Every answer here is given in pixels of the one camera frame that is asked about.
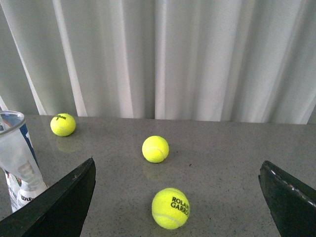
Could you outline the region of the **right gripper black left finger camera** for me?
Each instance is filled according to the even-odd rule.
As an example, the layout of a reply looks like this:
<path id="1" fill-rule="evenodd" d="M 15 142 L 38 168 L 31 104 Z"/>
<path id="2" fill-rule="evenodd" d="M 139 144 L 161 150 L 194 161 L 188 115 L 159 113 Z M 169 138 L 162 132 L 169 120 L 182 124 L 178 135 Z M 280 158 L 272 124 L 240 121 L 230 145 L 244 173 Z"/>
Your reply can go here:
<path id="1" fill-rule="evenodd" d="M 2 237 L 79 237 L 95 188 L 87 159 L 29 204 L 0 222 Z"/>

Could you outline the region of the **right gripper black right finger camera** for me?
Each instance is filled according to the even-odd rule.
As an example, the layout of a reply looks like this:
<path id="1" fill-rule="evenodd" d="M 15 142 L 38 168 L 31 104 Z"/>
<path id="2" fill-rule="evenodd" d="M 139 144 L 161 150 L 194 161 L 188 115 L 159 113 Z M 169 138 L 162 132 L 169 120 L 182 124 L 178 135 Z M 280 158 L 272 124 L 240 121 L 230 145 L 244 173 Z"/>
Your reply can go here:
<path id="1" fill-rule="evenodd" d="M 271 216 L 282 237 L 316 235 L 316 191 L 266 160 L 258 176 Z"/>

